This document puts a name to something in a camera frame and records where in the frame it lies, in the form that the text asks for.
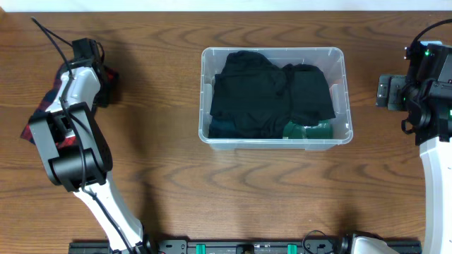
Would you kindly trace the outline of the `pink printed t-shirt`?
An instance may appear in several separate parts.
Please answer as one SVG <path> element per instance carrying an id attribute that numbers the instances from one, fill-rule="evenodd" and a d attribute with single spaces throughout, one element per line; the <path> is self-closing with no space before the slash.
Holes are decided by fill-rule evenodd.
<path id="1" fill-rule="evenodd" d="M 328 82 L 328 84 L 330 85 L 330 87 L 333 87 L 334 85 L 342 85 L 343 84 L 343 79 L 342 78 L 338 78 L 335 80 L 330 80 Z"/>

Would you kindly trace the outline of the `green taped garment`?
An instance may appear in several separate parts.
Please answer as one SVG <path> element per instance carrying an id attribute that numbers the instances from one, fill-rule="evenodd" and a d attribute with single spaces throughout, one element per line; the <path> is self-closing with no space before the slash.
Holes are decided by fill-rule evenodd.
<path id="1" fill-rule="evenodd" d="M 316 126 L 302 126 L 290 121 L 284 128 L 283 139 L 332 139 L 333 126 L 329 120 L 320 121 Z"/>

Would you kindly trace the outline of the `large black garment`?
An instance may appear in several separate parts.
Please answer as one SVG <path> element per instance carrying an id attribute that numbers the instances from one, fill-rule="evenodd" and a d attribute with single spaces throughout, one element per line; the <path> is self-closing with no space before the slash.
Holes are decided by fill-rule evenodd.
<path id="1" fill-rule="evenodd" d="M 316 126 L 335 118 L 320 68 L 291 63 L 278 67 L 249 51 L 229 54 L 215 75 L 210 115 L 233 121 L 238 139 L 281 139 L 290 121 Z"/>

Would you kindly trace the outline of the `clear plastic storage bin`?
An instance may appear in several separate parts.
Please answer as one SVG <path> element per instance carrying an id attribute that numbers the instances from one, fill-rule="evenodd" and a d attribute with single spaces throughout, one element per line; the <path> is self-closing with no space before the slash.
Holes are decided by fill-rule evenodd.
<path id="1" fill-rule="evenodd" d="M 343 79 L 342 85 L 329 86 L 335 118 L 332 139 L 213 139 L 208 137 L 212 120 L 210 108 L 214 93 L 215 75 L 219 74 L 233 52 L 249 51 L 264 55 L 279 67 L 287 64 L 309 64 L 320 68 L 327 82 Z M 337 47 L 208 47 L 201 53 L 201 91 L 198 118 L 198 136 L 214 150 L 236 149 L 298 149 L 328 150 L 348 144 L 354 136 L 350 109 L 345 55 Z"/>

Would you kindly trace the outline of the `dark navy garment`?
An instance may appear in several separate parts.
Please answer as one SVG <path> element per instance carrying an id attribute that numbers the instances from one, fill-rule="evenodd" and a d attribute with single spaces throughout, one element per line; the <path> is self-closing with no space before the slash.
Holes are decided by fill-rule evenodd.
<path id="1" fill-rule="evenodd" d="M 238 136 L 233 121 L 212 118 L 209 125 L 209 138 L 237 138 Z"/>

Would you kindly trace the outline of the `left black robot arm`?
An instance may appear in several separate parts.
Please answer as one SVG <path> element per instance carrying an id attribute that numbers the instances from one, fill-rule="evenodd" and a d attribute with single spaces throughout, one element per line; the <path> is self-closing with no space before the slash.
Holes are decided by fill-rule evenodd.
<path id="1" fill-rule="evenodd" d="M 109 104 L 118 75 L 104 64 L 100 43 L 83 38 L 70 45 L 72 60 L 59 69 L 23 138 L 36 146 L 49 180 L 92 212 L 107 235 L 106 253 L 155 253 L 113 181 L 112 153 L 95 121 L 95 110 Z"/>

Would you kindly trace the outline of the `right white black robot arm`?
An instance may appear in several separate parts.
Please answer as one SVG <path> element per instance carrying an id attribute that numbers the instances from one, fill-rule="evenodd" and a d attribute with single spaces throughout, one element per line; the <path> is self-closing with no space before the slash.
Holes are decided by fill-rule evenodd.
<path id="1" fill-rule="evenodd" d="M 382 75 L 376 105 L 406 111 L 402 131 L 415 135 L 424 169 L 424 243 L 388 242 L 365 233 L 347 234 L 335 253 L 451 252 L 451 47 L 413 40 L 406 48 L 406 75 Z"/>

